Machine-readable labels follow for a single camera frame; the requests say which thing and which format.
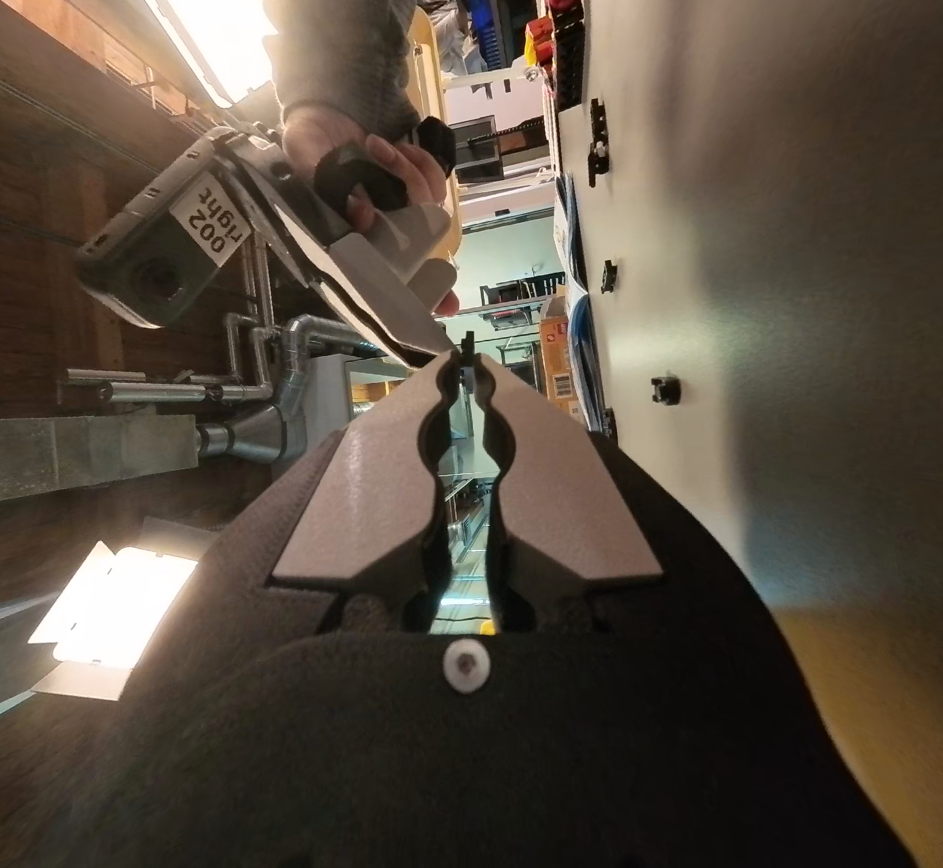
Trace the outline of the long lego strip assembly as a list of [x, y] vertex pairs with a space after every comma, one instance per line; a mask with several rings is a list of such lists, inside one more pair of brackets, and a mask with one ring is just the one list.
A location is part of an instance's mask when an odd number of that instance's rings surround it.
[[557, 112], [583, 101], [585, 27], [583, 12], [549, 13], [525, 27], [525, 63], [548, 91]]

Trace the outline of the orange lego set box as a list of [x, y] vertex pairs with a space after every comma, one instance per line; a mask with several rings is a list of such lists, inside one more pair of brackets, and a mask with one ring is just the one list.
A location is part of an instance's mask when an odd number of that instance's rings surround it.
[[538, 331], [546, 396], [556, 408], [584, 425], [572, 369], [569, 322], [565, 316], [544, 317], [539, 322]]

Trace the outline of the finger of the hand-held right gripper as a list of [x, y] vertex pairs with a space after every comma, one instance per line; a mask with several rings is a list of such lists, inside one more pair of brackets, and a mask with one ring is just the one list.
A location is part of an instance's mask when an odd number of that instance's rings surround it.
[[426, 327], [422, 300], [394, 275], [305, 275], [316, 291], [369, 343], [396, 362], [419, 370], [428, 365], [428, 351], [416, 337]]
[[326, 299], [391, 358], [437, 358], [454, 351], [430, 308], [358, 234], [347, 234], [326, 249]]

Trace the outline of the closed lego instruction booklet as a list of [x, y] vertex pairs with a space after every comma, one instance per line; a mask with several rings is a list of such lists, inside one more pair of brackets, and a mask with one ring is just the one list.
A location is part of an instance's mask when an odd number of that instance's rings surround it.
[[574, 179], [566, 172], [555, 179], [553, 235], [566, 282], [580, 294], [587, 292], [583, 235]]

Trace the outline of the open lego instruction booklet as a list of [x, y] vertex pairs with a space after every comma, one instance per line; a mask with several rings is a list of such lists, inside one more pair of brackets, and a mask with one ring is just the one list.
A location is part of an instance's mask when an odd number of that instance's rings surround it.
[[600, 415], [607, 407], [607, 401], [588, 293], [580, 294], [571, 287], [567, 295], [567, 310], [572, 369], [584, 424], [588, 430], [599, 434]]

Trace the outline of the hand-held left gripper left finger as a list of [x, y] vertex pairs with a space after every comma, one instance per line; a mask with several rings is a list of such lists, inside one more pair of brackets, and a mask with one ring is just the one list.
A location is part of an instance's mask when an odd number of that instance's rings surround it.
[[270, 579], [381, 601], [398, 628], [430, 628], [452, 576], [442, 457], [460, 388], [442, 353], [345, 430]]

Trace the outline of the silver metal pipes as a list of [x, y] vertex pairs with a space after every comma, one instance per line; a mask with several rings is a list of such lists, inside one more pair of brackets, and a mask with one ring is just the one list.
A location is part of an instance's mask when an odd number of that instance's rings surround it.
[[312, 359], [335, 353], [385, 357], [344, 323], [311, 314], [275, 325], [231, 312], [223, 328], [229, 360], [225, 375], [185, 371], [172, 381], [158, 381], [143, 372], [68, 367], [61, 383], [92, 390], [102, 403], [213, 403], [239, 409], [226, 422], [195, 424], [197, 460], [232, 457], [290, 465], [308, 448], [303, 399]]

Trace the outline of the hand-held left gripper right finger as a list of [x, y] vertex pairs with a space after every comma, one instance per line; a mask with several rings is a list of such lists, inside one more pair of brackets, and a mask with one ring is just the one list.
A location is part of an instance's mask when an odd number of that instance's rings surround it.
[[486, 578], [497, 626], [664, 576], [591, 434], [489, 356], [475, 356], [492, 486]]

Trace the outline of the person's right hand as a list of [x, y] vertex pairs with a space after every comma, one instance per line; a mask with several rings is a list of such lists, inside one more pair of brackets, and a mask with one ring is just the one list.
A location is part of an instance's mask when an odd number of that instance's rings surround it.
[[380, 167], [399, 178], [411, 204], [444, 204], [446, 176], [437, 160], [422, 147], [391, 143], [368, 134], [332, 108], [302, 106], [293, 110], [284, 124], [284, 153], [296, 175], [306, 181], [313, 179], [324, 155], [349, 143], [357, 144]]

